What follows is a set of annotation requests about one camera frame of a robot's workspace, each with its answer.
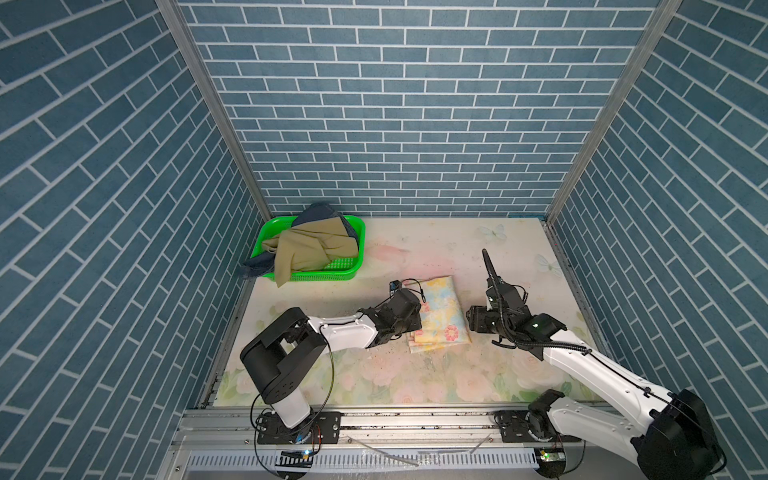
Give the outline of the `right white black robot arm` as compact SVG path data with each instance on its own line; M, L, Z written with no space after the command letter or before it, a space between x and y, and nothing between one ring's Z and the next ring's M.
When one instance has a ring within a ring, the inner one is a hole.
M567 373L614 409L608 413L548 389L528 406L531 438L577 437L636 465L648 479L704 479L727 466L708 409L692 391L672 392L632 373L548 314L472 306L466 318L471 331L495 335L493 345Z

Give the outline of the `floral pastel skirt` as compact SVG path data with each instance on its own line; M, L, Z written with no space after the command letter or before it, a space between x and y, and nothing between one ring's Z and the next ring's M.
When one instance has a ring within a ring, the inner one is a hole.
M407 334L411 353L423 353L471 343L464 311L451 276L422 284L426 301L421 304L421 328Z

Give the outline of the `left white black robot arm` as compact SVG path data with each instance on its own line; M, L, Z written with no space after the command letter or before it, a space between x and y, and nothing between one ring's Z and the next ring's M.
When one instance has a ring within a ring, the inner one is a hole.
M284 311L240 352L239 358L271 408L257 437L297 444L317 433L331 416L312 408L300 384L323 355L376 348L422 328L420 311L426 296L396 283L379 304L346 317L309 316L299 307Z

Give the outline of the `green plastic basket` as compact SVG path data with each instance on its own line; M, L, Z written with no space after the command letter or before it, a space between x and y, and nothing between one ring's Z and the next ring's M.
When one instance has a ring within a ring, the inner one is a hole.
M357 239L359 240L358 254L349 258L335 259L321 270L293 272L290 278L292 282L345 281L355 277L357 271L362 267L364 260L366 225L361 218L353 215L344 215L344 218L357 234ZM258 232L251 256L256 257L261 254L264 251L262 243L290 229L293 221L296 219L297 216L280 216L267 221Z

